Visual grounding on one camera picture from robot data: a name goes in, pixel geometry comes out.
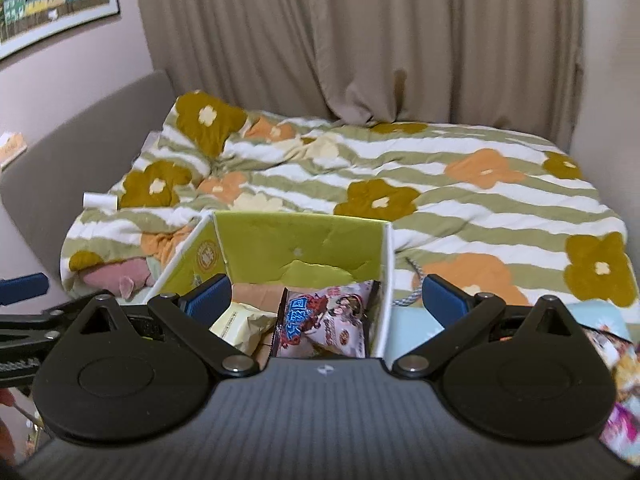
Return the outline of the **white purple snack bag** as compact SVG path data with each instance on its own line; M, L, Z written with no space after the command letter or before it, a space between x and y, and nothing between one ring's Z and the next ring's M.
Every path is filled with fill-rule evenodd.
M287 359L367 358L369 313L379 288L378 281L369 280L309 292L285 289L270 354Z

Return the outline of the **pale yellow snack bag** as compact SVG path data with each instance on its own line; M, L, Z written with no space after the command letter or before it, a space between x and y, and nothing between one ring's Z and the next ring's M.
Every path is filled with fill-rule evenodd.
M259 346L262 335L276 324L277 317L277 313L232 301L227 310L209 327L209 331L251 356Z

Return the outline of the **pink plush toy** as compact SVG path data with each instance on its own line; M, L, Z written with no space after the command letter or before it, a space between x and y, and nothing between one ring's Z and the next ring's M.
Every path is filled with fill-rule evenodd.
M108 290L112 295L129 300L136 292L155 284L145 258L102 264L82 271L80 277L88 286Z

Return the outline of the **grey bed headboard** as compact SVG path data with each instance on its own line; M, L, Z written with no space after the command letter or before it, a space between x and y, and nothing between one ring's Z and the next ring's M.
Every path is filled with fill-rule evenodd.
M176 97L162 70L92 104L27 149L1 174L1 275L58 279L65 235L85 192L108 190Z

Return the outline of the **green white cardboard box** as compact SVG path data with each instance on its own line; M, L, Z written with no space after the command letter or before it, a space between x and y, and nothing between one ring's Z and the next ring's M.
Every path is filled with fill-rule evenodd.
M375 280L369 353L384 356L393 302L390 222L326 214L209 211L176 251L144 304L164 292L184 295L216 274L235 284L322 289Z

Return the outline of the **floral striped quilt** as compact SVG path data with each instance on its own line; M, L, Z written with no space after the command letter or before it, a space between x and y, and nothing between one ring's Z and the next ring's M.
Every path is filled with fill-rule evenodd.
M117 210L85 208L67 232L63 288L145 258L163 270L206 210L311 212L385 220L394 292L423 273L512 304L553 294L603 300L639 318L623 220L552 143L495 128L247 112L201 91L176 99L162 130L110 187Z

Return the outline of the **white cylindrical roll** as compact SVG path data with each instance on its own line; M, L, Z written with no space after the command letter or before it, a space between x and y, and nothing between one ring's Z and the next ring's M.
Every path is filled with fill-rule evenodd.
M85 192L82 196L82 206L104 210L117 210L118 197L110 193Z

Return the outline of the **pink snack packages pile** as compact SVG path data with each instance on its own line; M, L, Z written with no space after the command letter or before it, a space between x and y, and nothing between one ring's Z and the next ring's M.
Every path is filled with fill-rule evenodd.
M600 441L619 458L639 466L639 352L631 341L617 335L584 327L582 329L614 380L614 408Z

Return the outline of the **beige curtain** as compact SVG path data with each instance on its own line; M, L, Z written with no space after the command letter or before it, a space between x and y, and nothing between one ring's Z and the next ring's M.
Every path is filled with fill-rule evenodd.
M582 0L138 0L179 92L254 110L483 125L568 148Z

